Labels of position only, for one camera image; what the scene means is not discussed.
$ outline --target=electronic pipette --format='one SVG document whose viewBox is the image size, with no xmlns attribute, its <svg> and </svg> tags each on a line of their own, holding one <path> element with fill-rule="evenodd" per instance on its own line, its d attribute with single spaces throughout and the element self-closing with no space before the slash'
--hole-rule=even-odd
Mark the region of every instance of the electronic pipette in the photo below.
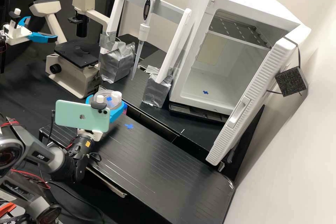
<svg viewBox="0 0 336 224">
<path fill-rule="evenodd" d="M 135 56 L 135 61 L 134 61 L 134 66 L 133 66 L 133 71 L 132 71 L 132 80 L 135 75 L 135 71 L 137 70 L 138 63 L 139 63 L 139 58 L 141 55 L 141 50 L 144 42 L 147 40 L 148 33 L 149 33 L 149 22 L 152 17 L 152 12 L 154 8 L 156 0 L 146 0 L 145 5 L 143 7 L 143 23 L 140 25 L 140 31 L 139 31 L 139 45 L 138 45 L 138 50 L 136 52 Z"/>
</svg>

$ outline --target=white mini fridge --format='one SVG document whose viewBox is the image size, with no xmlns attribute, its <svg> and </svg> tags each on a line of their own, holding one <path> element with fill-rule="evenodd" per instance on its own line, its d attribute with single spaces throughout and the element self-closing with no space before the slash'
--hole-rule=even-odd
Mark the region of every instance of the white mini fridge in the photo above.
<svg viewBox="0 0 336 224">
<path fill-rule="evenodd" d="M 283 37 L 300 46 L 310 29 L 276 0 L 190 0 L 187 7 L 192 27 L 171 63 L 169 100 L 229 115 L 206 158 L 217 165 L 296 50 Z"/>
</svg>

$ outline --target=gray tape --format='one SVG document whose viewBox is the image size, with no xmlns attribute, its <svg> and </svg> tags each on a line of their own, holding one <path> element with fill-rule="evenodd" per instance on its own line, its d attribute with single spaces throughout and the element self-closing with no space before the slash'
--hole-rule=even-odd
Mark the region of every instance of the gray tape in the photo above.
<svg viewBox="0 0 336 224">
<path fill-rule="evenodd" d="M 99 46 L 111 51 L 116 40 L 117 32 L 111 32 L 106 35 L 105 33 L 100 34 Z"/>
<path fill-rule="evenodd" d="M 99 54 L 100 76 L 103 81 L 116 82 L 128 75 L 134 62 L 135 43 L 118 42 L 118 49 Z"/>
<path fill-rule="evenodd" d="M 162 108 L 172 85 L 172 69 L 169 69 L 167 77 L 161 83 L 155 82 L 157 76 L 158 75 L 155 73 L 150 74 L 146 83 L 142 101 L 151 106 Z"/>
</svg>

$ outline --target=smartphone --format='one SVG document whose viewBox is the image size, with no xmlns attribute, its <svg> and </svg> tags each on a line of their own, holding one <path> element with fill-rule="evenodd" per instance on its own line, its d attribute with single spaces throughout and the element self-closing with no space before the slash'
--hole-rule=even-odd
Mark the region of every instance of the smartphone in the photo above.
<svg viewBox="0 0 336 224">
<path fill-rule="evenodd" d="M 56 101 L 55 123 L 59 126 L 107 132 L 110 109 L 93 109 L 91 105 L 72 101 Z"/>
</svg>

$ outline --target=open fridge door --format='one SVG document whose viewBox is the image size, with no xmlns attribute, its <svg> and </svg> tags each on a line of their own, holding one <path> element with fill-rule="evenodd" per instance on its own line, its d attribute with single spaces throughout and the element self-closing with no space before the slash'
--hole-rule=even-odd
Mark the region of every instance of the open fridge door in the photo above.
<svg viewBox="0 0 336 224">
<path fill-rule="evenodd" d="M 299 46 L 309 35 L 311 29 L 300 24 L 286 35 Z M 267 89 L 274 86 L 274 77 L 296 49 L 296 45 L 285 38 L 279 39 L 268 52 L 255 73 L 233 112 L 217 136 L 206 160 L 212 165 L 218 163 L 237 144 L 252 119 L 267 97 Z"/>
</svg>

